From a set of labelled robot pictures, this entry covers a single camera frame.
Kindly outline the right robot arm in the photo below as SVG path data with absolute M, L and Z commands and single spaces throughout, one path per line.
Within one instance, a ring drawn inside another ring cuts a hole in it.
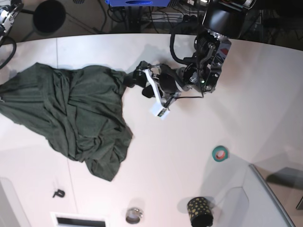
M 23 6 L 24 4 L 21 0 L 11 0 L 9 5 L 0 6 L 0 46 L 5 42 L 9 42 L 13 46 L 9 57 L 0 65 L 1 69 L 9 63 L 16 52 L 17 43 L 9 36 L 9 32 L 14 24 L 15 18 L 23 9 Z

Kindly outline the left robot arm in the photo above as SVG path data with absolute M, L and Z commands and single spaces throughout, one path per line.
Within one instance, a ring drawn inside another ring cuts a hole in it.
M 151 98 L 159 90 L 160 98 L 168 99 L 193 88 L 199 93 L 215 90 L 223 63 L 231 47 L 231 38 L 239 38 L 253 0 L 211 0 L 202 16 L 181 22 L 171 29 L 169 49 L 172 58 L 183 67 L 172 69 L 166 64 L 151 65 L 141 61 L 135 71 L 124 78 L 127 87 L 143 88 L 143 95 Z M 191 57 L 177 57 L 174 44 L 177 31 L 196 29 L 194 53 Z

